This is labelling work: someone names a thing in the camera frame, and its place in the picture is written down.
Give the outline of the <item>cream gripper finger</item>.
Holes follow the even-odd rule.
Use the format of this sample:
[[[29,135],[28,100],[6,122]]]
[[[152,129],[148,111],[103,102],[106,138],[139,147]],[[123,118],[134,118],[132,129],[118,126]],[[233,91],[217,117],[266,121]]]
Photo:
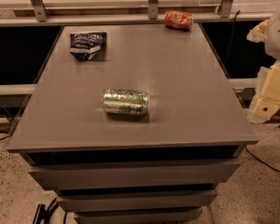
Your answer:
[[[280,61],[260,68],[255,91],[247,117],[251,123],[260,124],[280,110]]]
[[[256,25],[246,36],[246,39],[251,42],[259,43],[266,40],[266,31],[268,28],[268,20],[262,21]]]

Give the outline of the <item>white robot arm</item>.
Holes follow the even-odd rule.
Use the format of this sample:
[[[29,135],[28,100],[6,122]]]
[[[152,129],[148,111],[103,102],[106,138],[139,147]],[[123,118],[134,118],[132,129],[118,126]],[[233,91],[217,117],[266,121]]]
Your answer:
[[[249,121],[260,124],[270,120],[280,110],[280,6],[268,20],[255,26],[246,39],[263,42],[265,52],[275,58],[270,68],[260,68],[256,94],[248,111]]]

